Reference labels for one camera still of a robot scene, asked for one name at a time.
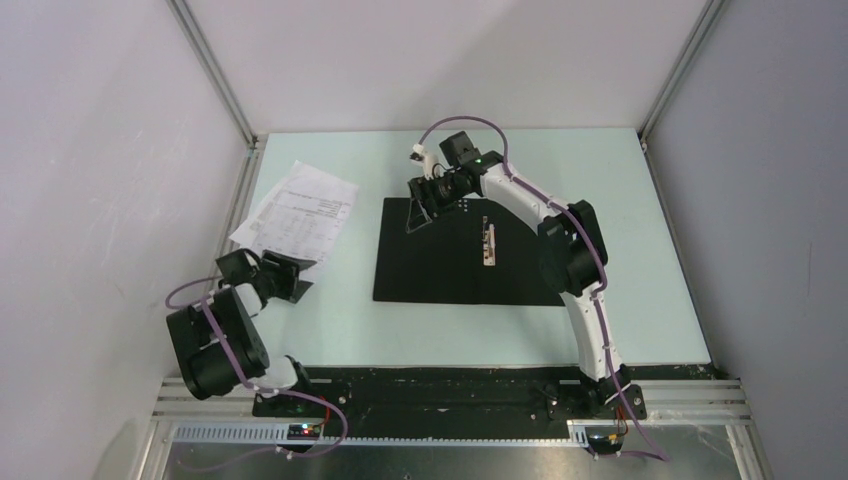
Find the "red and black folder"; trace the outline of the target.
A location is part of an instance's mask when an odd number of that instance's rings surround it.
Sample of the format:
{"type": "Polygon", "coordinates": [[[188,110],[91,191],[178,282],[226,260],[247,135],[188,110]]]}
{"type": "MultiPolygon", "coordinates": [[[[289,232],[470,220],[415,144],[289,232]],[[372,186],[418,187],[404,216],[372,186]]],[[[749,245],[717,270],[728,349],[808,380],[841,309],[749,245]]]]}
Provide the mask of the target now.
{"type": "Polygon", "coordinates": [[[466,199],[411,234],[410,200],[383,200],[372,298],[379,302],[561,307],[539,268],[536,233],[501,205],[466,199]],[[482,263],[482,217],[495,225],[496,266],[482,263]]]}

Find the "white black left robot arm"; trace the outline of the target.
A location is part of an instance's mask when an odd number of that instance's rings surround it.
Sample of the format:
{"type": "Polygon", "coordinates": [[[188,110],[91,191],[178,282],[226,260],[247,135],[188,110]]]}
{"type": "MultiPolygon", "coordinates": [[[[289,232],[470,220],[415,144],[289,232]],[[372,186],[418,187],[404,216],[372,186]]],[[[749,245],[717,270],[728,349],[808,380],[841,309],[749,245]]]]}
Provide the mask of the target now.
{"type": "Polygon", "coordinates": [[[272,299],[296,304],[313,285],[303,274],[316,260],[246,248],[216,260],[219,274],[177,287],[166,296],[166,317],[182,379],[198,400],[225,396],[242,384],[273,395],[253,381],[271,368],[254,317],[272,299]]]}

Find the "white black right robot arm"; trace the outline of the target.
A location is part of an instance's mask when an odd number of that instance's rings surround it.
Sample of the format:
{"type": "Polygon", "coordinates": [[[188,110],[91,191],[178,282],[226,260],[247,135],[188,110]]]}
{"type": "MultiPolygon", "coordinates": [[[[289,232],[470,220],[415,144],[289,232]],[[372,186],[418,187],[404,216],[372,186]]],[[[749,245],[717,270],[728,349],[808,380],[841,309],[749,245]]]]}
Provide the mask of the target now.
{"type": "Polygon", "coordinates": [[[415,153],[411,161],[422,174],[408,182],[409,232],[445,216],[470,194],[504,207],[535,231],[543,278],[563,300],[577,341],[582,407],[598,418],[617,409],[630,380],[607,319],[603,237],[593,207],[559,203],[504,161],[477,158],[451,169],[430,154],[415,153]]]}

